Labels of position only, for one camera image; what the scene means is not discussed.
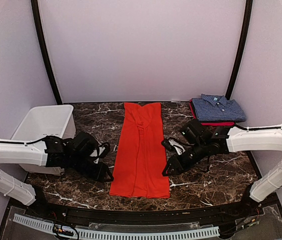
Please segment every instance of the marble table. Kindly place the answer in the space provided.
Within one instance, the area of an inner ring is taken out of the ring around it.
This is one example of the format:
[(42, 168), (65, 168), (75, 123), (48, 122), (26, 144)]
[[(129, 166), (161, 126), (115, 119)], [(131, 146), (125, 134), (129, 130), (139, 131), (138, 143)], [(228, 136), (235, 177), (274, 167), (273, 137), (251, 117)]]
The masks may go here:
[[(103, 162), (113, 169), (124, 121), (124, 104), (76, 103), (73, 106), (77, 132), (85, 131), (99, 142), (110, 142), (111, 151)], [(178, 130), (191, 119), (188, 102), (162, 102), (165, 137), (175, 137), (184, 142)], [(62, 176), (29, 173), (26, 182), (42, 187), (48, 202), (54, 204), (100, 210), (164, 211), (237, 202), (246, 186), (255, 180), (257, 175), (247, 154), (237, 152), (211, 157), (210, 171), (207, 173), (193, 169), (170, 177), (169, 199), (110, 196), (110, 183), (86, 179), (71, 169), (67, 169)]]

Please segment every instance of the shirt collar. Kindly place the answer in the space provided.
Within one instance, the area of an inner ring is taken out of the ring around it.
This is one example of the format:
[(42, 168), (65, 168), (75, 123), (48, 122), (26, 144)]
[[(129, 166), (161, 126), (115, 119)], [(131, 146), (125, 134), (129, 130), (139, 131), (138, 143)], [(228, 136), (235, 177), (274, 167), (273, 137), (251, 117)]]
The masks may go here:
[(214, 96), (214, 95), (205, 95), (201, 94), (201, 98), (209, 102), (212, 106), (216, 106), (217, 103), (222, 104), (223, 106), (227, 105), (228, 100), (225, 96)]

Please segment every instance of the white basket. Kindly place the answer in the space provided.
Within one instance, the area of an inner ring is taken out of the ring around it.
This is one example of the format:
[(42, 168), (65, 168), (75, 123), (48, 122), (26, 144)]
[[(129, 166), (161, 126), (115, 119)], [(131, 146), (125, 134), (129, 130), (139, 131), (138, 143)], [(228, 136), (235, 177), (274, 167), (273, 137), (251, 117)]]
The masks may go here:
[[(37, 106), (27, 113), (12, 140), (33, 141), (47, 135), (62, 139), (73, 138), (76, 126), (73, 119), (72, 105)], [(20, 164), (30, 173), (61, 175), (64, 169), (60, 167), (44, 167), (31, 164)]]

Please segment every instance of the stack of folded clothes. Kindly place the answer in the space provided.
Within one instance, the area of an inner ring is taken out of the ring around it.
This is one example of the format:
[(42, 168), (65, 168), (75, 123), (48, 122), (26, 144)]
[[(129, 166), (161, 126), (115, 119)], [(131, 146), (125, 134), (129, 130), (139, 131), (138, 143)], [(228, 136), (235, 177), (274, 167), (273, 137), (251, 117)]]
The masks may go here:
[(201, 98), (192, 98), (190, 107), (193, 116), (205, 125), (232, 126), (247, 119), (239, 104), (225, 96), (201, 94)]

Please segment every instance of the folded blue shirt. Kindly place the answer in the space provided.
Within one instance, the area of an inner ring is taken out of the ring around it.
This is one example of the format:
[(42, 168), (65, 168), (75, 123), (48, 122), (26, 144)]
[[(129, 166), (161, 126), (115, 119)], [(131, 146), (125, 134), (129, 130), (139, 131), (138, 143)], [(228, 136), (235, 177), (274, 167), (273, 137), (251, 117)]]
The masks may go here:
[(196, 118), (201, 122), (244, 122), (247, 117), (235, 100), (224, 96), (201, 94), (201, 98), (192, 98)]

